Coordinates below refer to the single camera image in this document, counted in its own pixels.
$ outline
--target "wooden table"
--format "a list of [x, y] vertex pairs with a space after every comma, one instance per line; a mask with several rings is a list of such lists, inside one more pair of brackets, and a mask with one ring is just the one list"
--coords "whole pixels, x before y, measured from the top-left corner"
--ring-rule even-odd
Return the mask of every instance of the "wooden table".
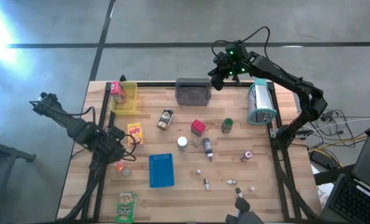
[[[97, 109], [97, 118], [100, 116], [105, 83], [90, 82], [85, 99], [84, 108], [94, 106]], [[282, 121], [288, 124], [297, 116], [293, 93], [279, 85], [275, 87]], [[112, 222], [116, 215], [118, 194], [134, 192], [138, 194], [136, 222], [224, 222], [228, 213], [235, 215], [237, 212], [234, 207], [236, 187], [240, 187], [244, 198], [261, 219], [266, 222], [282, 221], [267, 127], [246, 123], [247, 92], [248, 88], [244, 87], [213, 90], [208, 106], [190, 107], [176, 103], [175, 87], [140, 87], [140, 114], [116, 116], [115, 125], [126, 131], [128, 123], [142, 122], [145, 145], [136, 149], [136, 162], [126, 163], [133, 170], [129, 177], [121, 176], [114, 167], [108, 166], [99, 221]], [[168, 130], [161, 131], [156, 123], [167, 107], [174, 110], [174, 118]], [[224, 118], [234, 120], [229, 134], [221, 133], [220, 126]], [[91, 120], [91, 114], [83, 116], [83, 119]], [[191, 123], [195, 119], [207, 126], [203, 137], [211, 140], [213, 162], [207, 159], [202, 146], [195, 148], [189, 144], [187, 152], [178, 150], [178, 137], [185, 136], [188, 142], [196, 137], [191, 133]], [[80, 149], [80, 146], [75, 146], [74, 152]], [[253, 156], [242, 163], [240, 157], [245, 151], [252, 151]], [[148, 156], [164, 153], [173, 154], [175, 186], [151, 189]], [[289, 155], [297, 190], [314, 212], [320, 214], [320, 201], [306, 149], [292, 146]], [[90, 152], [83, 151], [72, 159], [58, 218], [68, 214], [83, 194], [91, 156]], [[201, 170], [201, 175], [196, 174], [197, 169]], [[203, 179], [210, 180], [210, 190], [204, 189]], [[227, 184], [229, 179], [237, 180], [238, 184]], [[254, 193], [248, 190], [251, 186], [255, 187]], [[288, 206], [292, 211], [290, 194], [286, 193]], [[95, 194], [96, 191], [90, 205], [91, 214]]]

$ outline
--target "red cube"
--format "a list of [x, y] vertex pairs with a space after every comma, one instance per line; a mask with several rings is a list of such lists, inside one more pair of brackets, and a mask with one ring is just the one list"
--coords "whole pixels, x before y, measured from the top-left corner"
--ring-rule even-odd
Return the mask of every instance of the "red cube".
[[191, 125], [191, 131], [193, 134], [195, 134], [198, 137], [201, 137], [204, 134], [204, 130], [206, 129], [206, 125], [203, 124], [199, 120], [193, 121]]

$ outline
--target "yellow basket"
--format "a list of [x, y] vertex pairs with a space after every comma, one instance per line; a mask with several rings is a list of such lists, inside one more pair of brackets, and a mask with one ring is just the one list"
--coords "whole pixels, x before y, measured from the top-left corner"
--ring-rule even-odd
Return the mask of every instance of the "yellow basket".
[[138, 87], [136, 82], [120, 82], [121, 86], [125, 90], [125, 103], [116, 103], [114, 99], [111, 99], [111, 110], [115, 114], [120, 115], [132, 115], [137, 114], [136, 102], [138, 101]]

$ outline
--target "green snack bag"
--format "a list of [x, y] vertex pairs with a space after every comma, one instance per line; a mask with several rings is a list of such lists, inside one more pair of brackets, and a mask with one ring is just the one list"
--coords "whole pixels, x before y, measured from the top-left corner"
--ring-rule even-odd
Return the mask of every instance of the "green snack bag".
[[118, 197], [117, 223], [133, 223], [136, 207], [136, 194], [121, 193]]

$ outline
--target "gray plastic box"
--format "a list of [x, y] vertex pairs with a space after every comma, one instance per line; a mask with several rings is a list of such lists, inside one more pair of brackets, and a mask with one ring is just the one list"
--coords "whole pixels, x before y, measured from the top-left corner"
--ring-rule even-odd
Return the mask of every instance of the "gray plastic box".
[[208, 78], [178, 78], [175, 98], [179, 105], [207, 106], [211, 99], [211, 83]]

